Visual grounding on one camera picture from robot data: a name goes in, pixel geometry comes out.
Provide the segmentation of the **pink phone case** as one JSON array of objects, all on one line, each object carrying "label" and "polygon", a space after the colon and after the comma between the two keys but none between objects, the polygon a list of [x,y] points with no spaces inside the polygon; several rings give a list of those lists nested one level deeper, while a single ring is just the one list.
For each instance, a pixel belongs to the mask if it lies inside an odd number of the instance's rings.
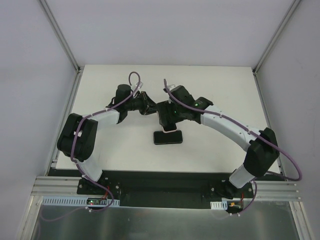
[{"label": "pink phone case", "polygon": [[167,124],[167,125],[163,125],[162,126],[162,131],[165,133],[165,134],[168,134],[168,133],[173,133],[175,131],[177,131],[178,128],[177,128],[177,125],[175,123],[170,123],[170,124]]}]

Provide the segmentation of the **black phone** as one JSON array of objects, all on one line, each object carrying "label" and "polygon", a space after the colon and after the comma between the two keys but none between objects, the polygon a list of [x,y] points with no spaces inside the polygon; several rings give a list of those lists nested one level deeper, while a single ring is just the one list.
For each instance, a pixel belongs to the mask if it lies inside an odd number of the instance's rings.
[{"label": "black phone", "polygon": [[183,134],[181,130],[165,133],[163,131],[155,131],[153,133],[153,143],[155,145],[173,145],[183,142]]}]

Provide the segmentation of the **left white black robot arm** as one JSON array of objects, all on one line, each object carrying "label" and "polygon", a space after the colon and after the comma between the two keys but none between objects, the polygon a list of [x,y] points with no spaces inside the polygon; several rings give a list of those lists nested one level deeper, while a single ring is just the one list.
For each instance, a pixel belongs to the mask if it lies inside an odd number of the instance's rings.
[{"label": "left white black robot arm", "polygon": [[70,158],[81,177],[89,181],[89,190],[96,195],[110,192],[101,179],[103,171],[95,155],[98,150],[97,133],[121,123],[130,111],[139,111],[145,116],[156,113],[157,107],[145,91],[140,91],[138,87],[133,90],[128,84],[120,84],[105,109],[85,116],[71,113],[60,133],[57,149]]}]

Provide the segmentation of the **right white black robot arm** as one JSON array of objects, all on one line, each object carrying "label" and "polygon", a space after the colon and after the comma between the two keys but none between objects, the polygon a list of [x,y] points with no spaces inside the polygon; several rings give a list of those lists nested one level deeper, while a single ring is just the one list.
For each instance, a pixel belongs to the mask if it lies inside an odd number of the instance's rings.
[{"label": "right white black robot arm", "polygon": [[169,95],[168,100],[155,105],[165,133],[175,131],[179,122],[194,121],[218,131],[245,151],[243,163],[215,187],[221,197],[237,197],[248,182],[264,176],[279,157],[276,135],[270,128],[259,130],[246,126],[223,114],[212,101],[204,97],[194,99],[182,85],[170,87],[165,92]]}]

